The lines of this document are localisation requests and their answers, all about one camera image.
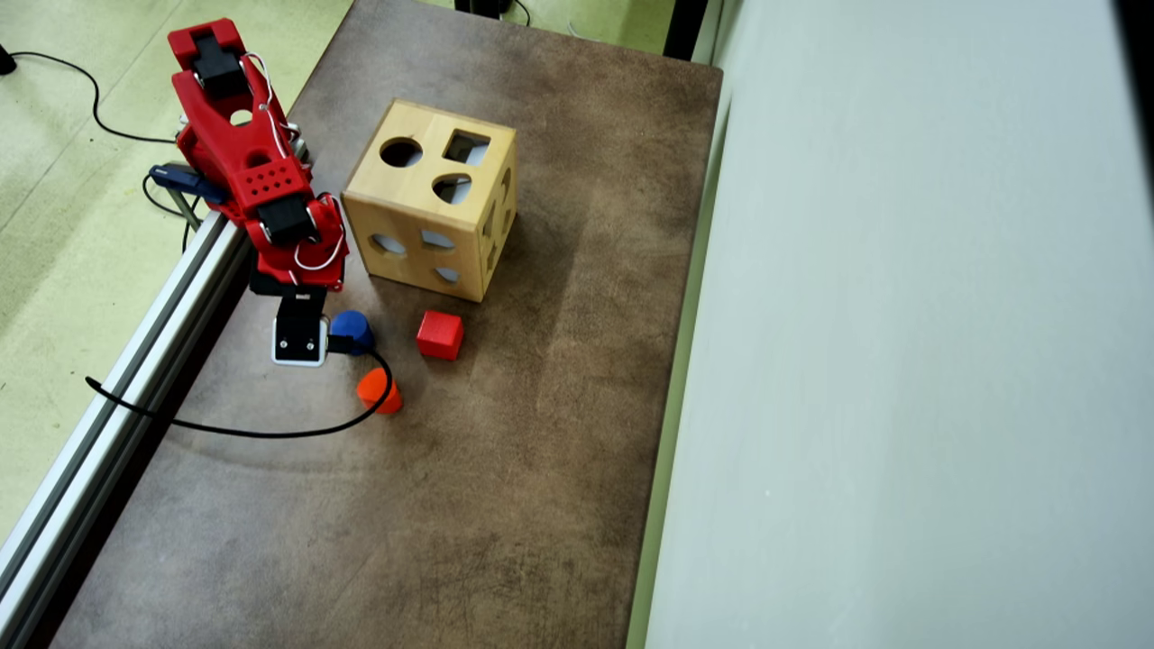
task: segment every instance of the square hole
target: square hole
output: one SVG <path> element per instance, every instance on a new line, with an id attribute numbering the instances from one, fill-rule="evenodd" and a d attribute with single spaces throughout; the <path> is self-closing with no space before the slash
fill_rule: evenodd
<path id="1" fill-rule="evenodd" d="M 485 158 L 485 152 L 489 150 L 489 139 L 475 133 L 454 130 L 449 139 L 449 146 L 444 150 L 444 158 L 477 166 Z"/>

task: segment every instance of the gray wall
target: gray wall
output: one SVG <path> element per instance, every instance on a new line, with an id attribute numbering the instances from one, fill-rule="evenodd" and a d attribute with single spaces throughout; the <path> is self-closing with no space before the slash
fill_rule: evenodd
<path id="1" fill-rule="evenodd" d="M 1154 646 L 1154 229 L 1109 5 L 724 14 L 649 647 Z"/>

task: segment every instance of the green floor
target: green floor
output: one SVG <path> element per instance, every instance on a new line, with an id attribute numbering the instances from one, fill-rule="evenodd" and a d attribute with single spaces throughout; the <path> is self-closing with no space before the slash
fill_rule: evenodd
<path id="1" fill-rule="evenodd" d="M 522 1 L 534 28 L 650 52 L 660 52 L 673 6 Z M 181 113 L 168 31 L 231 17 L 290 105 L 350 3 L 60 0 L 47 9 L 5 0 L 0 43 L 88 68 L 105 122 L 164 137 Z M 525 12 L 514 6 L 505 18 L 524 23 Z M 18 65 L 0 77 L 0 539 L 88 406 L 82 376 L 107 373 L 179 259 L 183 226 L 140 187 L 152 164 L 179 156 L 174 148 L 100 130 L 80 74 L 38 59 Z"/>

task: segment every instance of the metal frame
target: metal frame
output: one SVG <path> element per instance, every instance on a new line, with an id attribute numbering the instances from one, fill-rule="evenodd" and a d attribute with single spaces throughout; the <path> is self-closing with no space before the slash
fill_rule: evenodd
<path id="1" fill-rule="evenodd" d="M 252 244 L 211 212 L 108 372 L 105 387 L 156 408 Z M 23 647 L 149 420 L 97 395 L 0 547 L 0 647 Z"/>

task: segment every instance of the wooden cube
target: wooden cube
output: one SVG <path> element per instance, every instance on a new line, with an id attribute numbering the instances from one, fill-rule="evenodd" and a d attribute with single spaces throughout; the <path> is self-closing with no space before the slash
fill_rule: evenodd
<path id="1" fill-rule="evenodd" d="M 517 132 L 395 99 L 342 197 L 369 275 L 481 301 L 517 216 Z"/>

